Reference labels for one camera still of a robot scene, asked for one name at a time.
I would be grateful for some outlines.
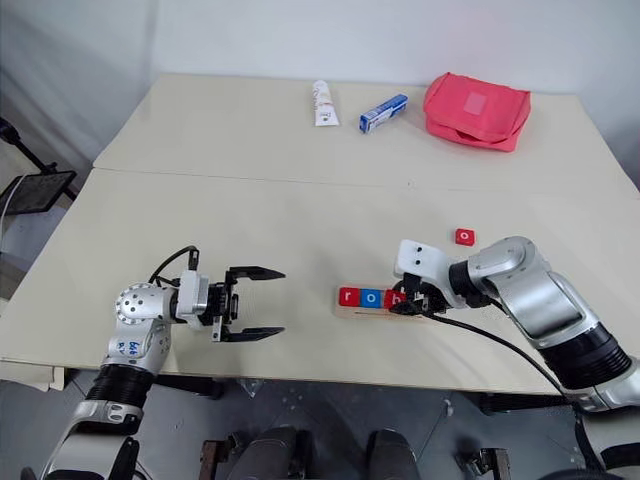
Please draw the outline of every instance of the pink cosmetic bag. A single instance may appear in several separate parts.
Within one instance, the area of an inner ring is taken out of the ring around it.
[[[424,97],[427,131],[481,148],[511,152],[531,111],[531,93],[446,73]]]

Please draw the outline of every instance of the white tube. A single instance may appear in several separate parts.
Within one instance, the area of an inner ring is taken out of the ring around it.
[[[331,101],[329,85],[324,80],[313,83],[313,109],[316,113],[316,127],[340,125]]]

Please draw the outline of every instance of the toothpaste tube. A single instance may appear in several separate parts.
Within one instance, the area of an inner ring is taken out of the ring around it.
[[[316,127],[340,125],[331,101],[329,85],[324,80],[313,83],[313,109],[316,112]]]
[[[369,133],[396,113],[403,111],[407,108],[408,100],[406,95],[396,95],[382,105],[378,105],[376,108],[360,115],[360,130],[362,130],[362,133]]]

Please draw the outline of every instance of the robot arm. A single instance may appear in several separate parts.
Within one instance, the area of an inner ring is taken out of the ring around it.
[[[162,279],[162,285],[157,271],[149,282],[130,286],[116,299],[116,329],[100,373],[45,467],[45,480],[133,478],[139,444],[131,435],[140,427],[147,392],[169,354],[172,324],[186,323],[195,330],[211,326],[215,343],[256,341],[284,330],[230,331],[238,316],[239,299],[233,293],[237,279],[270,280],[283,274],[262,267],[232,267],[224,282],[210,284],[196,271],[197,249],[183,250],[190,255],[189,269],[179,280]]]
[[[560,380],[598,463],[640,465],[638,361],[530,240],[505,238],[463,262],[403,240],[395,274],[407,293],[395,313],[499,306]]]

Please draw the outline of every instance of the blue box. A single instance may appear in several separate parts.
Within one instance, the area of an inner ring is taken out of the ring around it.
[[[360,306],[364,308],[382,308],[382,290],[368,288],[360,290]]]
[[[377,126],[393,118],[397,113],[406,109],[408,101],[409,98],[406,95],[396,95],[382,105],[378,105],[367,113],[363,113],[360,115],[360,130],[362,130],[362,133],[369,133]]]

